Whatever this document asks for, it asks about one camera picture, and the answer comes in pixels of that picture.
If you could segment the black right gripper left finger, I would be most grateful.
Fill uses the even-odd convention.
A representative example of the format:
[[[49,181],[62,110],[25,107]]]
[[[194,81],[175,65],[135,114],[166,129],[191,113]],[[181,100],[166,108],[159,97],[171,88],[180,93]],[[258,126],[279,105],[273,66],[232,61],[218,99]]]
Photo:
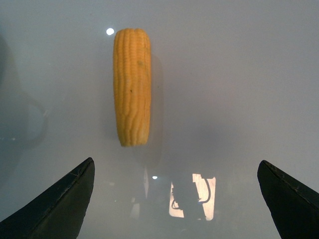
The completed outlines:
[[[88,158],[0,223],[2,239],[75,239],[93,192],[95,164]]]

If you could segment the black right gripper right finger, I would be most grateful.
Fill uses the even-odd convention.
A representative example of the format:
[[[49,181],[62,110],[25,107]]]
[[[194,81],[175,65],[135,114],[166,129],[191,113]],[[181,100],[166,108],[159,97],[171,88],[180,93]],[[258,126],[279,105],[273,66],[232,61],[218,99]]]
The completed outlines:
[[[283,239],[319,237],[319,194],[270,162],[260,162],[257,178]]]

